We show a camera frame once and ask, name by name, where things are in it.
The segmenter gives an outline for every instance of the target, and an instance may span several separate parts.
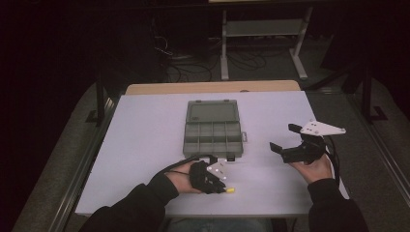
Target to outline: person's left hand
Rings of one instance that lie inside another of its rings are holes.
[[[190,166],[194,161],[172,168],[165,176],[174,184],[179,193],[201,193],[200,190],[193,188],[190,184]]]

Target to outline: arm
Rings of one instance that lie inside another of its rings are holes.
[[[344,199],[341,195],[325,155],[309,165],[290,165],[308,182],[307,189],[313,202],[308,215],[311,232],[368,231],[359,207],[353,200]]]
[[[175,172],[159,175],[148,185],[135,187],[112,207],[98,209],[80,231],[158,231],[165,215],[165,205],[182,192],[200,191],[190,185],[191,163],[175,168]]]

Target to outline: white metal bracket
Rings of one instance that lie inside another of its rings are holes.
[[[207,171],[221,180],[226,180],[225,162],[218,160],[218,162],[209,165]]]
[[[346,133],[346,129],[337,128],[317,121],[308,122],[302,129],[301,133],[314,136],[333,135]]]

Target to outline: metal frame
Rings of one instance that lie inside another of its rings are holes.
[[[78,168],[76,169],[72,181],[65,192],[60,207],[48,228],[49,232],[64,231],[64,228],[68,222],[70,214],[72,213],[77,197],[81,194],[83,185],[87,180],[90,168],[92,166],[93,159],[100,149],[103,142],[103,138],[107,132],[109,123],[111,122],[112,116],[114,115],[115,108],[117,106],[117,101],[108,99],[104,107],[104,115],[101,120],[100,126],[96,126],[93,138],[87,149],[84,152]]]
[[[301,51],[302,43],[305,38],[306,31],[308,29],[308,24],[311,16],[311,12],[313,11],[313,7],[307,8],[305,12],[305,16],[301,22],[300,29],[297,33],[293,33],[292,30],[288,32],[275,32],[275,31],[263,31],[260,33],[228,33],[228,22],[226,20],[226,10],[223,11],[222,16],[222,51],[220,56],[220,71],[221,71],[221,80],[228,80],[229,79],[229,71],[228,71],[228,64],[227,64],[227,56],[226,56],[226,38],[227,37],[238,37],[238,36],[272,36],[272,35],[298,35],[298,39],[295,43],[293,48],[289,49],[290,56],[292,57],[293,64],[295,65],[296,71],[298,72],[299,77],[302,80],[308,78],[308,75],[305,71],[305,68],[302,64],[301,59],[299,58],[299,52]],[[278,22],[285,22],[289,20],[263,20],[262,22],[266,22],[266,24],[275,24]]]
[[[370,134],[377,149],[380,151],[380,158],[382,159],[383,164],[385,165],[386,169],[388,170],[389,174],[394,180],[395,185],[397,186],[398,190],[404,198],[404,201],[410,207],[410,183],[407,180],[407,177],[403,174],[400,167],[395,162],[392,153],[389,151],[386,144],[383,142],[383,139],[380,137],[377,129],[374,127],[372,123],[370,123],[367,120],[366,116],[362,114],[361,110],[359,109],[359,103],[354,98],[354,95],[347,95],[347,99],[352,104],[359,120],[365,126],[368,134]]]

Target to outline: person's right hand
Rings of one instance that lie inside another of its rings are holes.
[[[321,179],[333,178],[331,162],[323,155],[320,159],[315,160],[311,164],[303,164],[302,162],[291,162],[289,165],[298,170],[305,178],[308,184]]]

